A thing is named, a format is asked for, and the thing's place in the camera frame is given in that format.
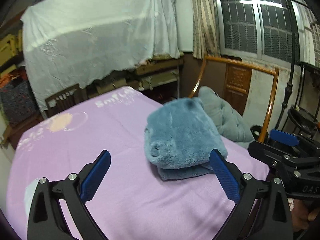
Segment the person's right hand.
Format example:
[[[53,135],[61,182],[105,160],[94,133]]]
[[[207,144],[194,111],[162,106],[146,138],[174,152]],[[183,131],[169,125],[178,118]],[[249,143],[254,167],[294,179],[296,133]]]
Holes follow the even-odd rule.
[[[319,213],[319,209],[308,211],[302,200],[293,200],[293,209],[291,211],[292,224],[294,232],[307,230],[309,223],[313,222]]]

